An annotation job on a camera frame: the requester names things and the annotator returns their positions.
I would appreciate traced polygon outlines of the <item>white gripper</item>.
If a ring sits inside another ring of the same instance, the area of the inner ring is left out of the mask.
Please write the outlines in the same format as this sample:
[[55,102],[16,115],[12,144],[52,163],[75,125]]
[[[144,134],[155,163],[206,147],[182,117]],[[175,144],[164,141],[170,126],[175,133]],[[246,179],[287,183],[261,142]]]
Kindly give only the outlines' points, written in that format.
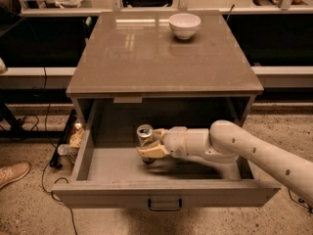
[[186,136],[185,126],[175,126],[168,130],[158,128],[153,131],[153,137],[155,140],[163,140],[164,146],[156,141],[148,146],[138,147],[137,152],[142,158],[160,159],[168,154],[173,158],[183,158],[187,156]]

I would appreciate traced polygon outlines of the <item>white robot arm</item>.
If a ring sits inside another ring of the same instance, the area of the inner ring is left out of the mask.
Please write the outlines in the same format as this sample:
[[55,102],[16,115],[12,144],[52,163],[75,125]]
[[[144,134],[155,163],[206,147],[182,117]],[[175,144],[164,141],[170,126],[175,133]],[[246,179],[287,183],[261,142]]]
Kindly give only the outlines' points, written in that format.
[[212,163],[231,164],[243,157],[313,205],[313,163],[267,143],[228,120],[209,128],[175,126],[154,129],[148,124],[136,130],[144,160],[200,157]]

